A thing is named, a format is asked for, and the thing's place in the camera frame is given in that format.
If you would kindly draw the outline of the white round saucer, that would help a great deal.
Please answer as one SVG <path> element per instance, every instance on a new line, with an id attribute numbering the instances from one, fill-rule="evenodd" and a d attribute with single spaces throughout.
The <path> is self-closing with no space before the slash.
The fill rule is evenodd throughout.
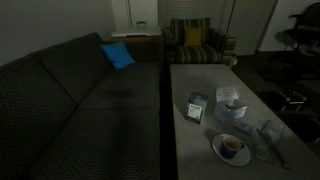
<path id="1" fill-rule="evenodd" d="M 212 147 L 217 156 L 230 165 L 245 166 L 251 160 L 249 148 L 236 136 L 218 134 L 212 141 Z"/>

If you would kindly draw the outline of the small bowl on side table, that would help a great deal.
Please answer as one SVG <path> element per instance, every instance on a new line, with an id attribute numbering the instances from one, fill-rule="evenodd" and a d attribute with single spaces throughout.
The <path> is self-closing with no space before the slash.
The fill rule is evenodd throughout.
<path id="1" fill-rule="evenodd" d="M 136 22 L 136 27 L 138 29 L 145 29 L 147 27 L 147 22 L 145 21 L 138 21 Z"/>

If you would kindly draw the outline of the dark grey patterned sofa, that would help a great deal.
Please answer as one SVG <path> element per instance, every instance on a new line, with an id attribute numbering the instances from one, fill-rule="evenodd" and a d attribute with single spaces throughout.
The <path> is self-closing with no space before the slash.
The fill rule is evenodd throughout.
<path id="1" fill-rule="evenodd" d="M 97 33 L 0 67 L 0 180 L 160 180 L 160 68 Z"/>

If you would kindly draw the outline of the small blue sachet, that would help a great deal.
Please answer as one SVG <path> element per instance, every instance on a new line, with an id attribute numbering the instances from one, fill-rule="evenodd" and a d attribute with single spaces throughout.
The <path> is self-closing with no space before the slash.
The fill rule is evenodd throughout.
<path id="1" fill-rule="evenodd" d="M 246 124 L 244 122 L 237 122 L 235 125 L 234 125 L 234 128 L 247 134 L 247 135 L 252 135 L 253 134 L 253 131 L 254 131 L 254 127 L 249 125 L 249 124 Z"/>

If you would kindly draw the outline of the white topped side table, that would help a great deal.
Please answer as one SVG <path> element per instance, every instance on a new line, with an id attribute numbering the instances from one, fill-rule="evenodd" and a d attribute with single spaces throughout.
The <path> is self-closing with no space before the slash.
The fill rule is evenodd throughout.
<path id="1" fill-rule="evenodd" d="M 159 26 L 146 29 L 133 27 L 118 29 L 111 33 L 111 41 L 123 41 L 131 55 L 139 62 L 163 64 L 164 40 Z"/>

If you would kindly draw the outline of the blue coffee mug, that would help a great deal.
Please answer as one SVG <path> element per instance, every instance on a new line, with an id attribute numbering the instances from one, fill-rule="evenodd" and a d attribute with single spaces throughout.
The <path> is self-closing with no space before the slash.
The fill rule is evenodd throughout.
<path id="1" fill-rule="evenodd" d="M 245 144 L 234 136 L 224 136 L 220 146 L 220 154 L 226 159 L 232 159 Z"/>

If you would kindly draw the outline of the white paper sheet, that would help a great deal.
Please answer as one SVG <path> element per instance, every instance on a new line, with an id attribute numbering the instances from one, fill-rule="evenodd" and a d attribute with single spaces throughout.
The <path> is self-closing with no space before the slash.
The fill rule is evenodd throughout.
<path id="1" fill-rule="evenodd" d="M 237 86 L 219 87 L 216 89 L 216 100 L 233 101 L 239 98 L 239 88 Z"/>

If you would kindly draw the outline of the black office chair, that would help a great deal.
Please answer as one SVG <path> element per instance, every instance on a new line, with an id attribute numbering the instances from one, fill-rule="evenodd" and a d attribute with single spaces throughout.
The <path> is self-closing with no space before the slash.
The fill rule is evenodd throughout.
<path id="1" fill-rule="evenodd" d="M 293 27 L 275 35 L 285 47 L 274 52 L 271 61 L 293 56 L 317 57 L 319 51 L 315 47 L 320 42 L 320 2 L 307 6 L 300 14 L 291 14 L 290 18 L 295 20 Z"/>

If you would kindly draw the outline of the dark coffee bag with label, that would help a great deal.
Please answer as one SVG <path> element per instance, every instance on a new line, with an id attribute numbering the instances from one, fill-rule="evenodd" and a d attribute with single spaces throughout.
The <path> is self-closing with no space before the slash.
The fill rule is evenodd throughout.
<path id="1" fill-rule="evenodd" d="M 201 124 L 206 111 L 207 102 L 207 95 L 192 92 L 187 101 L 187 117 Z"/>

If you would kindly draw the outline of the clear plastic packet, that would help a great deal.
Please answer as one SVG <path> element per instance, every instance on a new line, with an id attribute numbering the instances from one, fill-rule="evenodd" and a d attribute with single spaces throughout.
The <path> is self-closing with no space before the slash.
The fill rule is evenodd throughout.
<path id="1" fill-rule="evenodd" d="M 269 137 L 272 143 L 277 143 L 283 133 L 284 126 L 272 120 L 267 120 L 263 125 L 262 133 Z"/>

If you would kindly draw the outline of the dark metal spoon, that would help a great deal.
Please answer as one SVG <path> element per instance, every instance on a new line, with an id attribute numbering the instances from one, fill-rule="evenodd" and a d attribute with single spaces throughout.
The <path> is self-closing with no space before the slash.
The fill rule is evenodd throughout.
<path id="1" fill-rule="evenodd" d="M 289 164 L 284 159 L 284 157 L 281 155 L 281 153 L 278 151 L 278 149 L 276 148 L 275 144 L 272 142 L 270 136 L 267 136 L 262 131 L 259 131 L 259 134 L 263 138 L 263 140 L 265 140 L 268 143 L 268 145 L 271 147 L 271 149 L 273 150 L 273 153 L 275 154 L 275 156 L 279 160 L 279 162 L 282 164 L 282 166 L 285 169 L 290 169 Z"/>

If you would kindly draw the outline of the yellow cushion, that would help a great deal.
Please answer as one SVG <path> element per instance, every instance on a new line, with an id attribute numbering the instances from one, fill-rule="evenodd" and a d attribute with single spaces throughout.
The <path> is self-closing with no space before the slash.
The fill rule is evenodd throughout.
<path id="1" fill-rule="evenodd" d="M 202 28 L 185 27 L 184 28 L 184 45 L 200 46 L 202 44 Z"/>

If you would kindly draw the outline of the blue throw pillow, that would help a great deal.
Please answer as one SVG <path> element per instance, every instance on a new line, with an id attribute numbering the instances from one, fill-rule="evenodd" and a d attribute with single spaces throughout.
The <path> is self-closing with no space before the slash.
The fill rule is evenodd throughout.
<path id="1" fill-rule="evenodd" d="M 124 42 L 104 44 L 101 48 L 115 69 L 122 69 L 136 63 Z"/>

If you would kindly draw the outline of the flat clear sachet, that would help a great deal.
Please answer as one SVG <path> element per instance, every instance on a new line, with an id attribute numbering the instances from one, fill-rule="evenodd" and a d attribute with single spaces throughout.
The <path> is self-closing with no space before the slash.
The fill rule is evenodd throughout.
<path id="1" fill-rule="evenodd" d="M 255 144 L 254 154 L 255 154 L 255 157 L 259 160 L 262 160 L 271 164 L 274 163 L 272 152 L 266 145 Z"/>

